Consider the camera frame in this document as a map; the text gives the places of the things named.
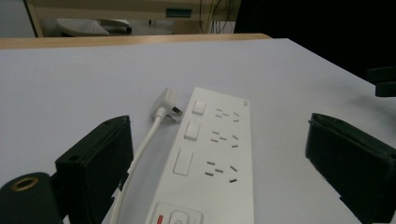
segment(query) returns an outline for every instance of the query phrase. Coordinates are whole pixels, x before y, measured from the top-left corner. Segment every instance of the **power switch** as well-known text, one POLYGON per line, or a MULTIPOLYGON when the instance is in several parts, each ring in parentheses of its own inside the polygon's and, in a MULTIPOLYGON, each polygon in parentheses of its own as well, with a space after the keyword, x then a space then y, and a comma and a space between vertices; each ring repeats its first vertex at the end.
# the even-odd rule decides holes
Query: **power switch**
POLYGON ((192 151, 189 148, 181 148, 177 155, 174 173, 178 175, 188 175, 192 160, 192 151))
POLYGON ((200 126, 201 124, 199 122, 190 121, 187 126, 186 133, 184 134, 184 138, 196 142, 200 126))
POLYGON ((189 216, 184 212, 175 211, 172 213, 171 220, 169 224, 188 224, 189 216))
POLYGON ((205 112, 205 102, 195 101, 194 108, 192 109, 192 114, 203 116, 205 112))

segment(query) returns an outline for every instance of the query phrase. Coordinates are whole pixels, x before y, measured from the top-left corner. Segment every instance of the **electrical outlet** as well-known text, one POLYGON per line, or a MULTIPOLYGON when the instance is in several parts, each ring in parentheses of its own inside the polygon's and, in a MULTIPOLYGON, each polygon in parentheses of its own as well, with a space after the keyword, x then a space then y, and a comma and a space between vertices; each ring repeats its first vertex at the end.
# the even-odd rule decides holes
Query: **electrical outlet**
POLYGON ((146 224, 254 223, 250 108, 195 88, 146 224))

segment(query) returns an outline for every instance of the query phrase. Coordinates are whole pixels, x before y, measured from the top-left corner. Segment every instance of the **desk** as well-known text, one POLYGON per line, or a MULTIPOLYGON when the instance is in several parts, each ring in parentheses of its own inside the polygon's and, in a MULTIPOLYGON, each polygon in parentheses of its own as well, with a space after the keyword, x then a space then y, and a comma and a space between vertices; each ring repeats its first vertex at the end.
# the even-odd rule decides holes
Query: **desk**
MULTIPOLYGON (((396 99, 376 98, 373 85, 288 39, 240 37, 247 39, 132 46, 124 45, 131 39, 113 46, 102 39, 105 46, 89 48, 55 48, 54 39, 48 49, 1 49, 0 185, 32 172, 53 174, 60 155, 119 115, 131 116, 137 147, 164 88, 178 92, 184 109, 193 88, 202 87, 250 101, 256 223, 358 224, 304 157, 308 121, 314 112, 333 116, 396 147, 396 99)), ((87 43, 80 40, 74 46, 87 43)), ((166 122, 148 146, 121 223, 146 219, 177 128, 166 122)))

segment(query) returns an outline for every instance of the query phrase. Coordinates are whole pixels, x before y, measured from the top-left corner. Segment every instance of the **red indicator light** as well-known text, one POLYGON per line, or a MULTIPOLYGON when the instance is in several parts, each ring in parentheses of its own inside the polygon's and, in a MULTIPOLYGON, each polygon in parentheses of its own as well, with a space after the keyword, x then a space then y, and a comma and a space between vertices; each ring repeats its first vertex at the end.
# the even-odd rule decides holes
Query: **red indicator light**
POLYGON ((157 220, 157 224, 163 223, 163 215, 160 215, 157 220))

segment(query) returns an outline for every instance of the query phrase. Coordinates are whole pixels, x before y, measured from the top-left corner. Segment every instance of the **power plug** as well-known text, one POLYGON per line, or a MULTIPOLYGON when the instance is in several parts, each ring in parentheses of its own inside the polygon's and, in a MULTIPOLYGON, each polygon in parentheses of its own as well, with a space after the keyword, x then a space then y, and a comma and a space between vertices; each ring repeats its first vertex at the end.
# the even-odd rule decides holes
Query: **power plug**
POLYGON ((163 93, 157 98, 154 102, 152 108, 150 109, 150 115, 152 117, 161 116, 164 118, 165 116, 170 117, 169 112, 172 110, 178 115, 182 115, 183 112, 176 107, 177 101, 177 93, 172 91, 169 88, 166 88, 163 93))

